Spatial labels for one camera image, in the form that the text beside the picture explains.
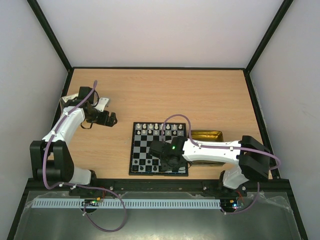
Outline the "dark floral metal tin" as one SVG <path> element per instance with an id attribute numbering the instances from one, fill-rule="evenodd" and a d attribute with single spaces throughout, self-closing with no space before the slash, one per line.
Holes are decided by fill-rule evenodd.
<path id="1" fill-rule="evenodd" d="M 191 130 L 191 137 L 194 141 L 203 141 L 203 142 L 223 142 L 223 133 L 216 130 Z M 209 166 L 209 167 L 222 167 L 224 162 L 209 161 L 209 160 L 196 160 L 189 161 L 191 166 Z"/>

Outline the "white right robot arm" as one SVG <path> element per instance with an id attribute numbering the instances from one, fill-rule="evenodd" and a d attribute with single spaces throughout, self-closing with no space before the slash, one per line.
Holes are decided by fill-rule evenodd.
<path id="1" fill-rule="evenodd" d="M 269 180 L 270 150 L 248 135 L 229 142 L 195 141 L 175 136 L 168 141 L 152 141 L 148 153 L 160 160 L 165 171 L 177 170 L 188 163 L 231 164 L 232 168 L 222 172 L 218 183 L 218 191 L 224 196 L 248 181 Z"/>

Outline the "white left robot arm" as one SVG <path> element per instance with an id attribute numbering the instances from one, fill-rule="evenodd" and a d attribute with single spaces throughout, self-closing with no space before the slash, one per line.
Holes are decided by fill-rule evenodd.
<path id="1" fill-rule="evenodd" d="M 33 179 L 42 181 L 47 189 L 51 189 L 49 182 L 59 187 L 66 184 L 87 186 L 96 177 L 93 170 L 75 165 L 68 148 L 83 122 L 106 127 L 113 127 L 118 122 L 116 114 L 105 109 L 110 99 L 100 97 L 96 85 L 81 86 L 78 93 L 63 96 L 59 101 L 61 115 L 55 125 L 41 140 L 30 144 Z"/>

